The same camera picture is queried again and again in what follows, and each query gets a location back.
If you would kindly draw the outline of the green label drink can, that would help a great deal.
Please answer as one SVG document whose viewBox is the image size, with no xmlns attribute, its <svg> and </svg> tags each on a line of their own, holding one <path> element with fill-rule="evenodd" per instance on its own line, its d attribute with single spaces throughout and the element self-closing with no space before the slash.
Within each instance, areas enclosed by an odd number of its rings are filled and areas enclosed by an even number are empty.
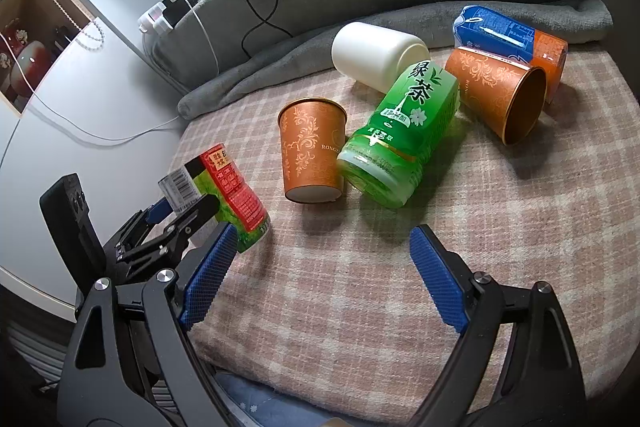
<svg viewBox="0 0 640 427">
<path fill-rule="evenodd" d="M 176 215 L 185 212 L 201 196 L 214 195 L 220 205 L 215 219 L 227 221 L 238 230 L 239 253 L 252 248 L 270 229 L 266 207 L 222 143 L 166 174 L 158 186 Z"/>
</svg>

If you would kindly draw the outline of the orange paper cup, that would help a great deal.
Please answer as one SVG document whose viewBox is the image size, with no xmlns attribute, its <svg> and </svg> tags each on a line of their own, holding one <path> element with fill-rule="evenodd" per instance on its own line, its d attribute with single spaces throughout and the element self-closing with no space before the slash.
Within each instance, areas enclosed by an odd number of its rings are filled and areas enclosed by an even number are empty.
<svg viewBox="0 0 640 427">
<path fill-rule="evenodd" d="M 284 195 L 299 204 L 340 199 L 344 179 L 336 160 L 345 144 L 347 114 L 327 98 L 301 98 L 278 116 Z"/>
<path fill-rule="evenodd" d="M 546 99 L 542 68 L 459 46 L 449 55 L 445 69 L 459 80 L 462 103 L 504 145 L 522 141 L 535 126 Z"/>
</svg>

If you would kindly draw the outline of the red white vase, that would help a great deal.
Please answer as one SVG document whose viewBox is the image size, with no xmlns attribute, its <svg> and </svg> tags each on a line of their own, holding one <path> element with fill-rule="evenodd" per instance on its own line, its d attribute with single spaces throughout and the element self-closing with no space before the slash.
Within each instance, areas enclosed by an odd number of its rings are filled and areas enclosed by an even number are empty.
<svg viewBox="0 0 640 427">
<path fill-rule="evenodd" d="M 29 39 L 18 18 L 1 35 L 1 92 L 10 102 L 30 98 L 52 65 L 52 55 L 40 41 Z"/>
</svg>

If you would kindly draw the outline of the blue orange drink carton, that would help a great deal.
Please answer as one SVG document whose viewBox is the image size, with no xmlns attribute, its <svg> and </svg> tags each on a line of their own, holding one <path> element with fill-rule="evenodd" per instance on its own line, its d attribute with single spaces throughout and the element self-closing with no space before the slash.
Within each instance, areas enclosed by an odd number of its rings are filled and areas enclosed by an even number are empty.
<svg viewBox="0 0 640 427">
<path fill-rule="evenodd" d="M 452 23 L 456 46 L 481 49 L 540 67 L 547 77 L 546 102 L 560 87 L 568 43 L 481 5 L 467 5 Z"/>
</svg>

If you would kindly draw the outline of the checkered table cloth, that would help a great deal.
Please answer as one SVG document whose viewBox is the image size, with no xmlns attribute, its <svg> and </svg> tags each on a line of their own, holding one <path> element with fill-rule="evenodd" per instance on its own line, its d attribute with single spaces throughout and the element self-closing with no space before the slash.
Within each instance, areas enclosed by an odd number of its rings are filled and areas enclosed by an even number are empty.
<svg viewBox="0 0 640 427">
<path fill-rule="evenodd" d="M 639 343 L 639 105 L 608 52 L 570 51 L 552 104 L 518 145 L 460 109 L 394 210 L 352 187 L 331 204 L 285 197 L 277 118 L 310 96 L 341 104 L 349 130 L 380 101 L 328 70 L 195 119 L 179 142 L 175 166 L 224 145 L 271 219 L 192 329 L 203 360 L 319 407 L 408 421 L 458 338 L 409 255 L 424 223 L 500 283 L 550 283 L 587 395 L 614 385 Z"/>
</svg>

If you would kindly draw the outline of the green tea bottle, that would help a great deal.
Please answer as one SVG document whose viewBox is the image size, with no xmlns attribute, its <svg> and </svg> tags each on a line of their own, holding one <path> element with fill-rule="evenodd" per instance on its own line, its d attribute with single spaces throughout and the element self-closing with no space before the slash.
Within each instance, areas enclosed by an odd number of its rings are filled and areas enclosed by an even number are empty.
<svg viewBox="0 0 640 427">
<path fill-rule="evenodd" d="M 458 107 L 454 75 L 431 60 L 408 66 L 345 143 L 338 170 L 380 205 L 406 205 Z"/>
</svg>

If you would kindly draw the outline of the white plastic cup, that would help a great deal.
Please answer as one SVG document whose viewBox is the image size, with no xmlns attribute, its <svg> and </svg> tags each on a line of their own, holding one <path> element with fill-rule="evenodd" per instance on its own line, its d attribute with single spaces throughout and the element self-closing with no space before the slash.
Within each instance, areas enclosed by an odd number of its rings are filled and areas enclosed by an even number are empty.
<svg viewBox="0 0 640 427">
<path fill-rule="evenodd" d="M 431 53 L 415 35 L 352 22 L 337 31 L 331 57 L 337 72 L 386 93 L 410 65 L 428 61 Z"/>
</svg>

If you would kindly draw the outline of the black power adapter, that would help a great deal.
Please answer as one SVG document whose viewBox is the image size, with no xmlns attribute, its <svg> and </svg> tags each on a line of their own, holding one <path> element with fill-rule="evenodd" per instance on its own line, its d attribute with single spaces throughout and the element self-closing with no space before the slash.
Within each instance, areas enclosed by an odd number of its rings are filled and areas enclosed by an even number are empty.
<svg viewBox="0 0 640 427">
<path fill-rule="evenodd" d="M 187 12 L 190 11 L 194 0 L 163 0 L 163 18 L 170 28 L 175 28 Z"/>
</svg>

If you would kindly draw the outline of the white cabinet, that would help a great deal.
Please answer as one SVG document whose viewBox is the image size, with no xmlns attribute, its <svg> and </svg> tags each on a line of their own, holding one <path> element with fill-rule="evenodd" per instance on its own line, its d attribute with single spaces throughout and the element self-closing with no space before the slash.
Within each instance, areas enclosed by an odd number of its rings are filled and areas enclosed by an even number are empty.
<svg viewBox="0 0 640 427">
<path fill-rule="evenodd" d="M 100 239 L 160 196 L 186 124 L 182 90 L 146 58 L 138 18 L 160 0 L 80 0 L 86 32 L 54 62 L 20 117 L 1 124 L 1 283 L 63 320 L 76 286 L 39 208 L 77 173 Z"/>
</svg>

